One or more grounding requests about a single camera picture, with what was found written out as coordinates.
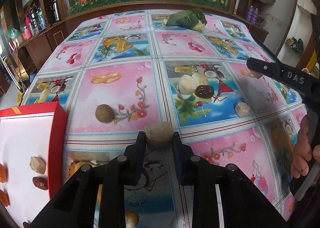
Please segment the right human hand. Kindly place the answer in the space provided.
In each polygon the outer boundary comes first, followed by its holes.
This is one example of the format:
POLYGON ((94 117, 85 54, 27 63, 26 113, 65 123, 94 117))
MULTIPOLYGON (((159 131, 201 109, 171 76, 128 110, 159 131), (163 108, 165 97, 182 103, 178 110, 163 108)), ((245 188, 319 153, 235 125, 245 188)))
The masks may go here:
POLYGON ((300 123, 297 143, 293 147, 293 160, 291 172, 294 178, 306 176, 309 172, 308 162, 315 159, 319 162, 319 145, 311 148, 308 139, 309 123, 308 116, 305 115, 300 123))

